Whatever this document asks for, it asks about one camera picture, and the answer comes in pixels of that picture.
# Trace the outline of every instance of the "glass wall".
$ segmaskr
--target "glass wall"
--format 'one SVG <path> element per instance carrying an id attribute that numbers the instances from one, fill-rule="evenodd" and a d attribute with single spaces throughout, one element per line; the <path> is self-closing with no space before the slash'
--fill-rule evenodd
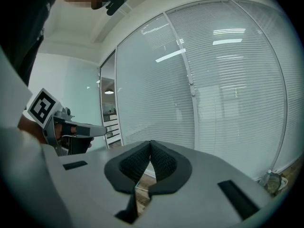
<path id="1" fill-rule="evenodd" d="M 117 48 L 116 90 L 124 144 L 157 139 L 194 148 L 186 67 L 164 16 Z"/>
<path id="2" fill-rule="evenodd" d="M 269 39 L 282 68 L 287 92 L 287 120 L 284 141 L 274 170 L 294 162 L 304 148 L 304 52 L 287 16 L 261 4 L 238 4 L 260 25 Z"/>
<path id="3" fill-rule="evenodd" d="M 157 139 L 195 148 L 254 179 L 274 167 L 280 150 L 284 155 L 274 171 L 299 157 L 302 47 L 281 12 L 238 4 L 227 0 L 177 8 L 118 46 L 116 91 L 124 144 Z"/>

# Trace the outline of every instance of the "ceiling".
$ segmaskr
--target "ceiling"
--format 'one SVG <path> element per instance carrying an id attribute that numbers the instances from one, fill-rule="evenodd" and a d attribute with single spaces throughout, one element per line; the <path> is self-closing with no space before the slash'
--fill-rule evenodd
<path id="1" fill-rule="evenodd" d="M 114 90 L 114 80 L 109 78 L 101 78 L 101 89 L 102 92 L 105 92 L 107 89 Z"/>
<path id="2" fill-rule="evenodd" d="M 57 0 L 45 23 L 45 40 L 39 52 L 99 62 L 98 49 L 111 29 L 145 0 L 128 0 L 113 16 L 106 8 L 92 10 Z"/>

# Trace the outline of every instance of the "hand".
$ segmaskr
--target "hand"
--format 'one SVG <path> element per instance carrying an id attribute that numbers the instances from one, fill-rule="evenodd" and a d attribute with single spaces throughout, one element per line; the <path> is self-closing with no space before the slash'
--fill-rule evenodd
<path id="1" fill-rule="evenodd" d="M 59 123 L 54 124 L 54 130 L 55 130 L 56 139 L 60 139 L 62 137 L 62 125 Z M 76 133 L 76 127 L 71 127 L 71 133 Z"/>

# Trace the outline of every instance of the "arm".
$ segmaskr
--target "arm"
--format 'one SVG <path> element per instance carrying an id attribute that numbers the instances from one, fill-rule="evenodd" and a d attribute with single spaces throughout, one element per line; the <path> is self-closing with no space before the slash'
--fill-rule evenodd
<path id="1" fill-rule="evenodd" d="M 42 129 L 38 125 L 38 123 L 29 120 L 24 115 L 21 116 L 21 119 L 18 124 L 18 128 L 36 137 L 40 143 L 46 143 L 46 140 L 44 139 L 42 133 Z"/>
<path id="2" fill-rule="evenodd" d="M 23 130 L 23 131 L 31 134 L 32 136 L 36 137 L 40 143 L 44 143 L 44 144 L 47 143 L 44 136 L 43 136 L 42 129 L 38 125 L 38 123 L 26 118 L 24 115 L 21 116 L 21 119 L 20 119 L 19 124 L 18 124 L 18 128 L 20 130 Z M 62 125 L 56 123 L 54 125 L 54 129 L 55 129 L 56 138 L 57 139 L 61 138 L 61 136 L 62 136 Z M 71 132 L 76 133 L 76 127 L 71 127 Z"/>

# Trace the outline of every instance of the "white wall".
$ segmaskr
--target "white wall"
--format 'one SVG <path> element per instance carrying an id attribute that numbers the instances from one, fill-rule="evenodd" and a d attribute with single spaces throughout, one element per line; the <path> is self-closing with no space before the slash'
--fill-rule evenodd
<path id="1" fill-rule="evenodd" d="M 27 107 L 41 88 L 45 88 L 64 107 L 71 109 L 75 116 L 72 121 L 102 125 L 100 91 L 96 83 L 98 72 L 97 64 L 88 61 L 38 53 L 29 81 L 33 96 Z M 24 115 L 31 118 L 26 111 Z M 99 148 L 106 148 L 104 137 L 96 137 L 89 150 Z"/>
<path id="2" fill-rule="evenodd" d="M 115 47 L 122 42 L 130 33 L 136 30 L 145 22 L 164 11 L 199 0 L 146 0 L 130 12 L 130 16 L 122 19 L 108 34 L 101 45 L 100 64 L 115 50 Z M 251 0 L 268 6 L 276 7 L 271 0 Z"/>
<path id="3" fill-rule="evenodd" d="M 68 40 L 68 38 L 75 38 L 73 42 L 66 43 L 64 40 Z M 75 57 L 83 60 L 88 60 L 91 62 L 99 62 L 99 48 L 100 44 L 94 44 L 94 47 L 92 46 L 83 46 L 77 43 L 78 40 L 82 40 L 84 37 L 81 36 L 63 36 L 63 41 L 52 41 L 48 38 L 44 39 L 42 42 L 39 53 L 50 53 L 54 55 L 64 55 L 69 57 Z"/>

